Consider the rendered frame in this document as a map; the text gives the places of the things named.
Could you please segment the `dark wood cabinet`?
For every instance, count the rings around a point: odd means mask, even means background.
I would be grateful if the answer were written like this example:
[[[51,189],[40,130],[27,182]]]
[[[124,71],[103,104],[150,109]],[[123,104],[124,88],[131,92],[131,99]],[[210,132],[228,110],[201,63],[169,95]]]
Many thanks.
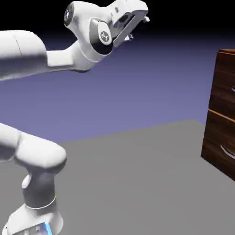
[[[201,157],[235,181],[235,49],[217,52]]]

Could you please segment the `dark wood drawer front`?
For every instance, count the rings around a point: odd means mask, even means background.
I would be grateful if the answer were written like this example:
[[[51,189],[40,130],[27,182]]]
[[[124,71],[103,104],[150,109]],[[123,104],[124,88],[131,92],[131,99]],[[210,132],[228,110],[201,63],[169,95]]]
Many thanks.
[[[235,49],[217,53],[209,109],[235,120]]]
[[[221,145],[235,153],[235,122],[208,111],[201,157],[235,181],[235,159],[227,156]]]

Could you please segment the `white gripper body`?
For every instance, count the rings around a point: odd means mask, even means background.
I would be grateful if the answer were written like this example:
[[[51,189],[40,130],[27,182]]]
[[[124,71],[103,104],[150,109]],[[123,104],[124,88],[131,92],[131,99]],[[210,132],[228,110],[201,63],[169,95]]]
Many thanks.
[[[147,4],[142,0],[117,0],[112,5],[112,26],[117,35],[114,47],[119,47],[126,36],[131,34],[137,25],[148,14]]]

